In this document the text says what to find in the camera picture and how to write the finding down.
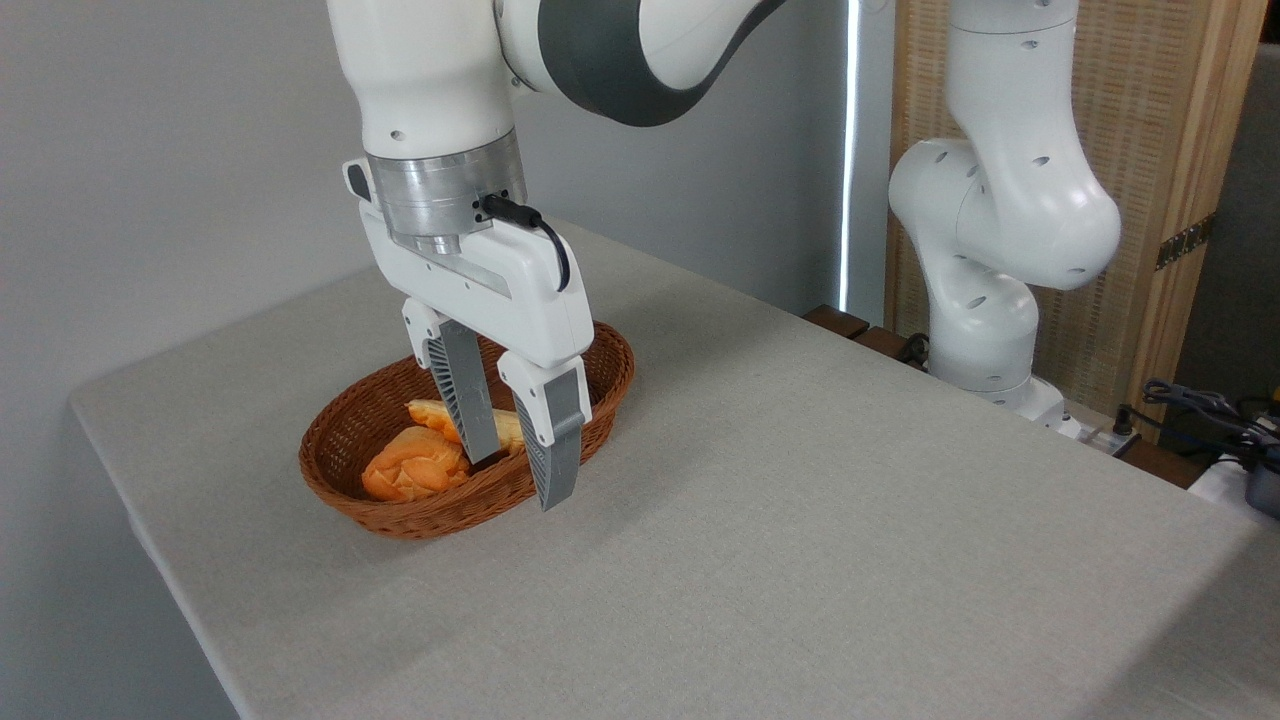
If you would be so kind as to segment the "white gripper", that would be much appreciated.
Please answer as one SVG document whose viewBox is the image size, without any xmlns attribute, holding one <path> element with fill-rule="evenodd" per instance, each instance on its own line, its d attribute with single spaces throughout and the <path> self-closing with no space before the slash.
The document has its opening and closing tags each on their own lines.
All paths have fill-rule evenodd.
<svg viewBox="0 0 1280 720">
<path fill-rule="evenodd" d="M 435 254 L 426 240 L 387 229 L 365 160 L 346 163 L 343 173 L 376 265 L 408 296 L 402 316 L 415 357 L 431 373 L 471 464 L 484 468 L 500 451 L 477 332 L 509 350 L 497 366 L 515 398 L 541 510 L 567 500 L 593 419 L 579 355 L 594 338 L 568 245 L 539 211 L 490 193 L 463 204 L 481 214 L 481 229 L 460 241 L 458 254 Z"/>
</svg>

